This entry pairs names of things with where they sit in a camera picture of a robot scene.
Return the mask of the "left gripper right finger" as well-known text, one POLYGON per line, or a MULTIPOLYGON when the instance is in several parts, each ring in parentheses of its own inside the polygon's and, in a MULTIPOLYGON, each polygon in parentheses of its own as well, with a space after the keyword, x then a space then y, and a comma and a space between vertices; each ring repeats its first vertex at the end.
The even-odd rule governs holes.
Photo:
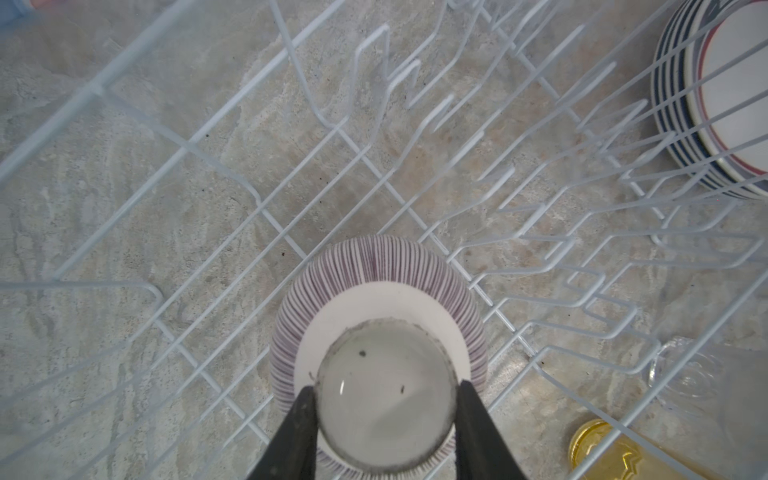
POLYGON ((457 389, 454 424, 458 480, 527 479, 468 380, 457 389))

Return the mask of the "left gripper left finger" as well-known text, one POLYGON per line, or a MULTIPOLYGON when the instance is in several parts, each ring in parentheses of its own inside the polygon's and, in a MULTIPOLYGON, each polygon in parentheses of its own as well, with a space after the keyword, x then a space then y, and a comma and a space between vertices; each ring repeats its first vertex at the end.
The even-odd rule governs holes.
POLYGON ((303 387, 247 480, 313 480, 318 415, 314 388, 303 387))

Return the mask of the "yellow glass cup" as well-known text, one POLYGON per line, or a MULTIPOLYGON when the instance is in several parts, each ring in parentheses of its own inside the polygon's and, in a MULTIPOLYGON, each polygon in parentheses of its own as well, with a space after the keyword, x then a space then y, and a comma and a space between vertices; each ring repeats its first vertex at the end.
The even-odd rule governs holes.
MULTIPOLYGON (((571 469, 578 467, 611 431, 612 427, 599 418, 581 425, 572 436, 568 448, 571 469)), ((621 434, 584 473, 582 479, 685 479, 685 476, 648 449, 621 434)))

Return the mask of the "white ceramic bowl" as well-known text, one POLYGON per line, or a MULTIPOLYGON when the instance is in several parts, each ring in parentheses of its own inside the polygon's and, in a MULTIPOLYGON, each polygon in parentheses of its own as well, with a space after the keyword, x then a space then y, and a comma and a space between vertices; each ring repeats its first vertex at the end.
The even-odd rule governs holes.
POLYGON ((406 479, 454 449, 455 390, 486 383, 475 297, 438 254, 392 235, 336 243, 284 296, 270 349, 275 401, 316 396, 319 463, 345 479, 406 479))

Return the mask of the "clear glass cup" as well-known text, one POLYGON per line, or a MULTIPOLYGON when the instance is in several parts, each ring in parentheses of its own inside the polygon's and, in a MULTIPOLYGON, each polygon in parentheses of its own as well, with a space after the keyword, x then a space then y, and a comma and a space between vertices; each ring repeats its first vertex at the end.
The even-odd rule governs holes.
POLYGON ((767 418, 767 353, 707 343, 657 394, 667 409, 721 424, 767 418))

